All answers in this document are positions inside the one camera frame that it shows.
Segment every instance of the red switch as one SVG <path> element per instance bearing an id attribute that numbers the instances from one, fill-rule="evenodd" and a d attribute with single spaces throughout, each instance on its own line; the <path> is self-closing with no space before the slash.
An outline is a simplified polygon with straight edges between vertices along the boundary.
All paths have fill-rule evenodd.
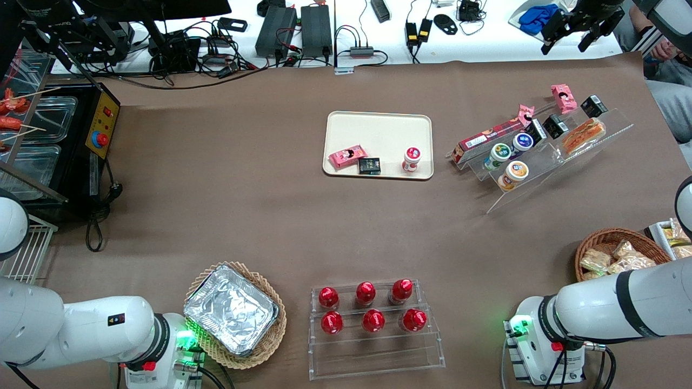
<path id="1" fill-rule="evenodd" d="M 98 134 L 96 136 L 96 143 L 103 147 L 108 144 L 108 136 L 106 134 Z"/>
<path id="2" fill-rule="evenodd" d="M 156 369 L 156 362 L 154 361 L 148 361 L 142 364 L 142 370 L 146 372 L 153 372 L 154 369 Z"/>

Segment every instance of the pink snack box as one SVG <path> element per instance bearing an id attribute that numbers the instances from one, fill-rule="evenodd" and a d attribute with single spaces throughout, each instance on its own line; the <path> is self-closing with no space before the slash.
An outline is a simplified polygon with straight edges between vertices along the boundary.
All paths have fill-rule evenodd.
<path id="1" fill-rule="evenodd" d="M 562 112 L 563 115 L 567 112 L 575 110 L 578 107 L 574 96 L 572 96 L 570 87 L 568 87 L 566 84 L 553 85 L 550 87 L 550 90 L 553 91 L 555 102 L 558 103 L 560 112 Z"/>
<path id="2" fill-rule="evenodd" d="M 364 158 L 366 156 L 367 152 L 365 152 L 361 145 L 355 145 L 330 154 L 329 162 L 331 162 L 335 168 L 340 169 L 344 166 L 353 165 L 359 158 Z"/>
<path id="3" fill-rule="evenodd" d="M 519 112 L 517 112 L 517 119 L 524 125 L 528 127 L 531 124 L 531 119 L 534 117 L 535 107 L 527 107 L 525 105 L 519 104 Z"/>

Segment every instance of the foil-covered container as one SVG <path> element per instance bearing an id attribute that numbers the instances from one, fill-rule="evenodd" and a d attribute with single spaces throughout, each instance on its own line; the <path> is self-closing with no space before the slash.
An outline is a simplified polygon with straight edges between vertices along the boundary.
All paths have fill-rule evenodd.
<path id="1" fill-rule="evenodd" d="M 249 356 L 276 321 L 279 307 L 245 277 L 221 265 L 190 296 L 183 312 L 228 351 Z"/>

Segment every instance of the brown tabletop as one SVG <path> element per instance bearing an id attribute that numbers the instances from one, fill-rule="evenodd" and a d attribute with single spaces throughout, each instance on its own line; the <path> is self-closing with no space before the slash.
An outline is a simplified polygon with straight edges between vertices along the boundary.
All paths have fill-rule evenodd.
<path id="1" fill-rule="evenodd" d="M 209 79 L 176 78 L 178 86 L 202 82 Z M 543 105 L 559 83 L 578 101 L 598 94 L 635 127 L 579 171 L 485 215 L 493 184 L 461 174 L 445 153 L 510 118 L 519 103 Z M 587 234 L 673 215 L 675 190 L 690 174 L 636 53 L 359 68 L 338 77 L 331 69 L 279 69 L 190 91 L 107 84 L 126 106 L 110 154 L 125 191 L 103 224 L 103 253 L 86 250 L 83 226 L 61 230 L 45 286 L 65 302 L 140 295 L 156 311 L 182 312 L 201 271 L 223 260 L 246 263 L 281 295 L 288 325 L 268 362 L 232 372 L 239 389 L 499 388 L 502 320 L 522 299 L 575 282 L 572 255 Z M 422 182 L 326 176 L 325 123 L 336 110 L 429 116 L 435 175 Z M 398 277 L 421 280 L 447 368 L 309 382 L 310 288 Z M 613 346 L 613 387 L 689 386 L 691 345 L 675 337 Z M 575 388 L 592 385 L 597 359 L 588 357 L 590 380 Z M 110 385 L 101 361 L 27 374 L 49 389 Z M 507 374 L 510 388 L 527 387 L 509 367 Z M 10 375 L 0 370 L 6 387 L 20 387 Z"/>

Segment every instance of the yellow control panel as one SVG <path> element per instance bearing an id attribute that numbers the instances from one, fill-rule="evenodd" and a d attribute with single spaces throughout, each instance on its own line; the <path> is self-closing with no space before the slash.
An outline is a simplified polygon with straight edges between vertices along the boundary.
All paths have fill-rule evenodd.
<path id="1" fill-rule="evenodd" d="M 108 155 L 108 147 L 111 145 L 113 128 L 120 113 L 120 107 L 106 93 L 101 92 L 98 99 L 96 112 L 91 121 L 86 146 L 102 159 Z"/>

